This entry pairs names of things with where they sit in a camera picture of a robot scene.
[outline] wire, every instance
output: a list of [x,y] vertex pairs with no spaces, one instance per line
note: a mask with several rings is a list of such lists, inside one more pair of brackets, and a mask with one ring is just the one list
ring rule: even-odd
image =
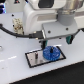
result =
[[0,24],[0,29],[12,36],[16,36],[16,37],[20,37],[20,38],[30,38],[30,39],[44,39],[43,37],[43,33],[42,33],[42,30],[41,31],[36,31],[32,34],[29,34],[29,35],[21,35],[21,34],[17,34],[17,33],[14,33],[14,32],[11,32],[9,30],[7,30],[6,28],[3,27],[2,24]]
[[13,33],[13,32],[11,32],[11,31],[5,29],[5,28],[2,27],[2,26],[0,26],[0,29],[1,29],[2,31],[4,31],[4,32],[6,32],[6,33],[8,33],[8,34],[10,34],[10,35],[12,35],[12,36],[16,36],[16,37],[20,37],[20,38],[29,38],[29,35],[16,34],[16,33]]

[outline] black base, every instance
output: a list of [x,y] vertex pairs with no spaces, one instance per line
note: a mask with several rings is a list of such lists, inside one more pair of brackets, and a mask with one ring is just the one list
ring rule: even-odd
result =
[[[60,61],[60,60],[66,59],[66,57],[65,57],[65,55],[63,54],[63,52],[61,51],[61,49],[60,49],[59,47],[57,47],[57,48],[60,50],[60,52],[61,52],[63,58],[59,58],[59,59],[56,60],[56,61]],[[37,64],[37,65],[31,66],[31,64],[30,64],[30,62],[29,62],[29,59],[28,59],[28,57],[27,57],[27,54],[32,53],[32,52],[25,53],[26,59],[27,59],[27,61],[28,61],[28,65],[29,65],[30,68],[37,67],[37,66],[41,66],[41,65],[44,65],[44,64],[52,63],[52,62],[56,62],[56,61],[49,61],[49,62],[46,62],[46,63],[41,63],[41,64]]]

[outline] white table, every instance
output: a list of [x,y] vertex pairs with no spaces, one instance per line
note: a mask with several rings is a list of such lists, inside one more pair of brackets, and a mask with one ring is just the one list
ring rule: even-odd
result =
[[[13,31],[12,19],[22,18],[22,13],[14,13],[14,17],[11,17],[11,15],[0,15],[0,23],[3,23],[5,28]],[[66,43],[65,38],[51,40],[48,45],[60,45],[66,59],[29,68],[25,53],[40,49],[38,40],[16,38],[0,30],[0,46],[3,47],[3,50],[0,51],[0,84],[12,83],[84,61],[84,33],[82,31],[77,34],[71,45]]]

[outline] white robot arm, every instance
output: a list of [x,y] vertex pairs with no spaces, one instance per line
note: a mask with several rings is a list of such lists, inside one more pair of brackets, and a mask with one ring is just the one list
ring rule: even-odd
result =
[[23,14],[24,33],[43,30],[45,39],[69,36],[77,33],[74,19],[76,10],[84,0],[29,0]]

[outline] blue object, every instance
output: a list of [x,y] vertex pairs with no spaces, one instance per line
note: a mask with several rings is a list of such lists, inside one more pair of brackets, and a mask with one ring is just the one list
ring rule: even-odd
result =
[[50,61],[56,61],[60,57],[60,50],[57,47],[48,46],[43,50],[43,57]]

